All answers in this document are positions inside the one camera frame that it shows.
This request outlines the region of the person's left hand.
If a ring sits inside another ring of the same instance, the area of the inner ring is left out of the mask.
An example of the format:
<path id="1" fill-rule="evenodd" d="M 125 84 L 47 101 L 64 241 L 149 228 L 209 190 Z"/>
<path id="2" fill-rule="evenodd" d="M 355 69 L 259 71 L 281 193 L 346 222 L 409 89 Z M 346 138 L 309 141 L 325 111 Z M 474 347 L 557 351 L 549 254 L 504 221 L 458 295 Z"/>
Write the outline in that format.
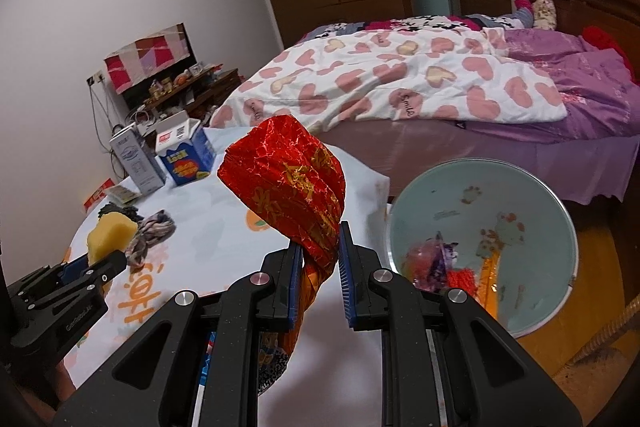
<path id="1" fill-rule="evenodd" d="M 34 383 L 21 387 L 23 398 L 47 426 L 52 425 L 61 404 L 70 399 L 75 391 L 76 386 L 64 361 L 41 375 Z"/>

